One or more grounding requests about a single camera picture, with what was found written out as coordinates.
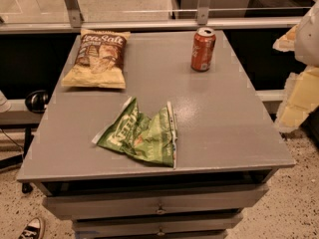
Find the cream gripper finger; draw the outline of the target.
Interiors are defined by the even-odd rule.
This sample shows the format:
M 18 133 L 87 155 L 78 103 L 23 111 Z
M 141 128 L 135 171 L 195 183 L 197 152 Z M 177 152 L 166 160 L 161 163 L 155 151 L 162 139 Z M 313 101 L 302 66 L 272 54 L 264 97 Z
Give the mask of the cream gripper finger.
M 283 94 L 275 126 L 279 132 L 289 133 L 299 128 L 319 107 L 319 68 L 307 66 L 300 74 L 291 73 Z
M 298 26 L 295 25 L 289 29 L 283 36 L 274 42 L 272 48 L 280 52 L 293 51 L 297 28 Z

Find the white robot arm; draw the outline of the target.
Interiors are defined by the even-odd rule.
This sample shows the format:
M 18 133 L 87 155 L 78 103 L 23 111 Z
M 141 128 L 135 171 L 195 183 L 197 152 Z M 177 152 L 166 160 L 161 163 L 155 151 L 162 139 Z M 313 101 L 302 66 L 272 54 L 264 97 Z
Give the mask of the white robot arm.
M 297 25 L 274 42 L 273 48 L 292 51 L 295 59 L 306 66 L 302 73 L 289 75 L 276 114 L 277 129 L 291 132 L 319 107 L 319 1 Z

